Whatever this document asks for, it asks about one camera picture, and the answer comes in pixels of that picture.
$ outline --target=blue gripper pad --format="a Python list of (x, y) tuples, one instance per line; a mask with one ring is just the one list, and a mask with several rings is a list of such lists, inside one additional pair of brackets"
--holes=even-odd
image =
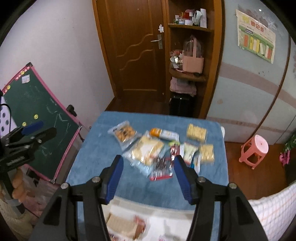
[(115, 195), (121, 174), (123, 170), (123, 158), (116, 155), (110, 167), (104, 168), (100, 178), (102, 181), (102, 189), (99, 198), (102, 204), (107, 205)]
[(36, 123), (33, 123), (29, 126), (24, 127), (22, 130), (22, 134), (24, 136), (28, 136), (28, 135), (34, 133), (35, 131), (41, 129), (42, 127), (43, 127), (43, 121), (38, 121)]
[(195, 205), (199, 198), (196, 186), (197, 174), (194, 169), (187, 167), (181, 156), (176, 156), (174, 160), (174, 170), (181, 187), (184, 199), (191, 205)]

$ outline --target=pink bag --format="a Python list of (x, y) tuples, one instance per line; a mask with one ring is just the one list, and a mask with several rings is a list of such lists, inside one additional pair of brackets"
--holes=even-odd
[(204, 58), (196, 57), (197, 40), (193, 37), (193, 57), (183, 56), (183, 71), (189, 73), (202, 73)]

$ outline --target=blue tablecloth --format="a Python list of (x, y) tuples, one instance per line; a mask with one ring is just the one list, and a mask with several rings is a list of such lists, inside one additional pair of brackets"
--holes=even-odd
[[(67, 178), (70, 185), (82, 184), (93, 176), (98, 176), (105, 167), (112, 163), (117, 154), (122, 154), (117, 140), (109, 135), (107, 131), (125, 120), (128, 120), (131, 126), (142, 134), (153, 127), (177, 132), (181, 143), (187, 140), (186, 130), (188, 124), (192, 123), (206, 128), (208, 130), (207, 143), (214, 145), (215, 162), (214, 164), (202, 164), (200, 176), (204, 176), (216, 184), (228, 184), (225, 145), (221, 127), (218, 123), (168, 115), (105, 111), (93, 124), (74, 161)], [(128, 160), (124, 160), (122, 176), (115, 195), (156, 207), (179, 210), (195, 209), (195, 206), (189, 205), (184, 200), (175, 175), (171, 179), (152, 182), (144, 177), (138, 169), (130, 166)], [(211, 240), (218, 239), (219, 207), (219, 203), (216, 203)]]

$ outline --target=pink plastic stool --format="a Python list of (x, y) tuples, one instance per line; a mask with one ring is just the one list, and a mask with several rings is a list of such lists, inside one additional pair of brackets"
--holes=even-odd
[[(244, 152), (244, 147), (249, 146), (249, 149)], [(247, 165), (251, 166), (254, 170), (255, 167), (263, 160), (266, 153), (268, 152), (268, 143), (267, 141), (259, 135), (253, 136), (250, 140), (248, 140), (245, 144), (242, 145), (241, 157), (239, 158), (239, 162), (245, 162)], [(248, 161), (248, 158), (255, 154), (257, 157), (257, 162), (252, 163)]]

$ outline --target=screw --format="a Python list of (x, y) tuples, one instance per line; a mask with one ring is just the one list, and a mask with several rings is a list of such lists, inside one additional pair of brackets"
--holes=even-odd
[(62, 185), (61, 185), (61, 188), (62, 189), (66, 189), (68, 187), (69, 187), (69, 184), (68, 183), (62, 183)]
[(96, 177), (93, 177), (91, 180), (93, 183), (98, 183), (101, 179), (100, 177), (96, 176)]
[(205, 178), (204, 178), (204, 177), (198, 177), (198, 178), (197, 178), (197, 181), (198, 181), (199, 183), (204, 183), (204, 182), (205, 182)]
[(235, 183), (229, 183), (229, 187), (231, 189), (236, 189), (237, 188), (237, 185)]

